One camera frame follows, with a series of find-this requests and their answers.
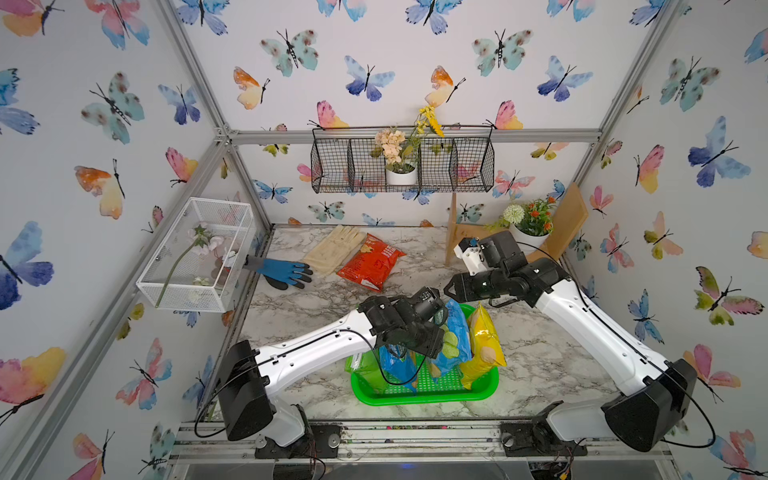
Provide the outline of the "blue tomato chip bag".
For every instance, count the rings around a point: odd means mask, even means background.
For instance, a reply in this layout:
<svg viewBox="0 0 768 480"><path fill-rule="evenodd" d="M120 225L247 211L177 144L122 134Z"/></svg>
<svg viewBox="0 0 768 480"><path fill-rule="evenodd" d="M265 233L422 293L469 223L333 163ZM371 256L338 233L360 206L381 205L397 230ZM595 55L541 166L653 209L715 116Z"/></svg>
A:
<svg viewBox="0 0 768 480"><path fill-rule="evenodd" d="M386 345L378 349L383 376L391 386L417 392L419 367L411 352L400 345Z"/></svg>

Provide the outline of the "blue lime chip bag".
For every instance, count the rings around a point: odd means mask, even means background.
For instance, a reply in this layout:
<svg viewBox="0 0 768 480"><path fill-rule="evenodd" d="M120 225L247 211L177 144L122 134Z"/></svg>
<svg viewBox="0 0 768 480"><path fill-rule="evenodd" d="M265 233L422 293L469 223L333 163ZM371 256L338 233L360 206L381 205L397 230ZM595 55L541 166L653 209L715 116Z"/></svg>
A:
<svg viewBox="0 0 768 480"><path fill-rule="evenodd" d="M429 364L430 375L434 381L472 359L470 331L460 304L449 299L446 308L447 317L441 326L444 332L442 347L437 358Z"/></svg>

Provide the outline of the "yellow chip bag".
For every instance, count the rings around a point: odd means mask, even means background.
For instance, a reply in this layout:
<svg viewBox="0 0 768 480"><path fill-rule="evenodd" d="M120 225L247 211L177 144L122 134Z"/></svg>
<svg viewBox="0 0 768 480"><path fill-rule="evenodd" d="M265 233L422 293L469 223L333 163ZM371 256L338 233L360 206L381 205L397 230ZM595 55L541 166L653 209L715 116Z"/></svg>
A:
<svg viewBox="0 0 768 480"><path fill-rule="evenodd" d="M479 305L469 316L470 348L472 357L459 365L461 384L471 390L474 383L493 368L506 367L501 341L495 324L485 307Z"/></svg>

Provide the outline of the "red chip bag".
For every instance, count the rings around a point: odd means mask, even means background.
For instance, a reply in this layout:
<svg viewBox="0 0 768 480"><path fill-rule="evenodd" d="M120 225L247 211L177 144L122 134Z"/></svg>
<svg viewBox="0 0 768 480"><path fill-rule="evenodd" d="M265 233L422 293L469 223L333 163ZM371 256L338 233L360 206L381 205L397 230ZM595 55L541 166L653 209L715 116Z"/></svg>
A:
<svg viewBox="0 0 768 480"><path fill-rule="evenodd" d="M381 293L397 260L405 253L368 234L358 252L337 272L345 280Z"/></svg>

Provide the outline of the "green chip bag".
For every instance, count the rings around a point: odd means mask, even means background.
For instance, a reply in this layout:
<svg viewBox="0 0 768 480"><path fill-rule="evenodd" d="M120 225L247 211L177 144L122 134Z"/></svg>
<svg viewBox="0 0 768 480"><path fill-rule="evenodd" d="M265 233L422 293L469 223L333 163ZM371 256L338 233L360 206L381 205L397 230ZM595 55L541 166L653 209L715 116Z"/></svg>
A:
<svg viewBox="0 0 768 480"><path fill-rule="evenodd" d="M379 369L378 357L373 352L357 353L348 357L345 371L359 382L367 384L376 394L383 394L389 387Z"/></svg>

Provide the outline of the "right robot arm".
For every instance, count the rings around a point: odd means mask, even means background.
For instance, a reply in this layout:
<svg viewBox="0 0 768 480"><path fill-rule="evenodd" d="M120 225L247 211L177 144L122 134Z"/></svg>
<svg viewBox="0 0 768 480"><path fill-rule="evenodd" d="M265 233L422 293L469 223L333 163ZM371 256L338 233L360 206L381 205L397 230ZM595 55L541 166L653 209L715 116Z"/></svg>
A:
<svg viewBox="0 0 768 480"><path fill-rule="evenodd" d="M617 439L648 452L694 405L694 368L683 359L671 362L635 339L588 299L555 260L528 261L508 231L464 238L452 254L466 270L452 277L446 295L459 303L525 302L569 333L616 385L612 397L548 407L540 416L552 436L561 441Z"/></svg>

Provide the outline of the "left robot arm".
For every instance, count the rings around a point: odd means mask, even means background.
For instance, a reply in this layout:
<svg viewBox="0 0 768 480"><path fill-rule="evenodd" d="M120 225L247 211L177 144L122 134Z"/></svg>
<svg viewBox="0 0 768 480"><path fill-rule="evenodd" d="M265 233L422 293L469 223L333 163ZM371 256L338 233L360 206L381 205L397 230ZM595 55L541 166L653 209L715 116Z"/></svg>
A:
<svg viewBox="0 0 768 480"><path fill-rule="evenodd" d="M342 318L290 341L259 348L236 343L209 385L210 399L221 408L221 433L230 441L256 436L288 456L311 455L315 438L306 413L281 392L332 363L383 346L434 359L447 316L440 292L423 287L411 297L371 296Z"/></svg>

